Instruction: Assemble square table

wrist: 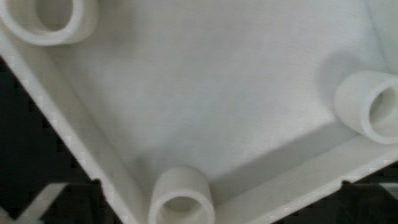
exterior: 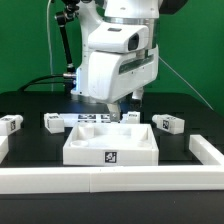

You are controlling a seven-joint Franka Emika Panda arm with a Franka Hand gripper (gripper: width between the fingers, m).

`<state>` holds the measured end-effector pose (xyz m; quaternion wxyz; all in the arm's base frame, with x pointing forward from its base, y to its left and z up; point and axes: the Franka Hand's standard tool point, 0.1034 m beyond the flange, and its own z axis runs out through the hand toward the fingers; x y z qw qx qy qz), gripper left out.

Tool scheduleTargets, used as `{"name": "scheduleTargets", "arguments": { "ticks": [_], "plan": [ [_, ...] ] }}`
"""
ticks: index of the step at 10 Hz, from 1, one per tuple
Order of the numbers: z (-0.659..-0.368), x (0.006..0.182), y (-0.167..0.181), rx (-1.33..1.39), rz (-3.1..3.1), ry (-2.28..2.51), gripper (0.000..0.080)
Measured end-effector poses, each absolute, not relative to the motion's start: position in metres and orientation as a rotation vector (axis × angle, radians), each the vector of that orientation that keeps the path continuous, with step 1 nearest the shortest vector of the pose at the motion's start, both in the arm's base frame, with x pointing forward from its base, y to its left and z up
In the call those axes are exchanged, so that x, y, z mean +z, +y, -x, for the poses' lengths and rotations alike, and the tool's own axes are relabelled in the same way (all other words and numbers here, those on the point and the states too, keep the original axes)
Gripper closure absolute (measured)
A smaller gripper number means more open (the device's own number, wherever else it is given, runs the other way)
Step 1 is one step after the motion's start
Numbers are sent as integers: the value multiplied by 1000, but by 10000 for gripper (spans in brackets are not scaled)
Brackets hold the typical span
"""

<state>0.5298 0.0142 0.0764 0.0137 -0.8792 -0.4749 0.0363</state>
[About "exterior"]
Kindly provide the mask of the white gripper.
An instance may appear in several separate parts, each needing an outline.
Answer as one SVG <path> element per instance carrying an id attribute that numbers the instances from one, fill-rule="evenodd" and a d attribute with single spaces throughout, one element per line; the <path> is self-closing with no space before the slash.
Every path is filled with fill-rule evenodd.
<path id="1" fill-rule="evenodd" d="M 138 57 L 139 51 L 115 53 L 91 50 L 87 64 L 87 78 L 83 82 L 87 95 L 97 102 L 108 104 L 110 120 L 120 121 L 118 101 L 132 93 L 131 107 L 142 106 L 145 85 L 154 81 L 158 74 L 158 47 L 145 51 L 145 58 Z"/>

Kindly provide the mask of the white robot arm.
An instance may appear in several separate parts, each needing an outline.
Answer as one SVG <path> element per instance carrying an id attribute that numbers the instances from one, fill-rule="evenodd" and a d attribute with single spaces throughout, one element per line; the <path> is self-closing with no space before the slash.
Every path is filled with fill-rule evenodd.
<path id="1" fill-rule="evenodd" d="M 82 62 L 71 93 L 107 105 L 121 119 L 119 102 L 142 99 L 158 74 L 159 16 L 178 12 L 188 0 L 81 0 Z"/>

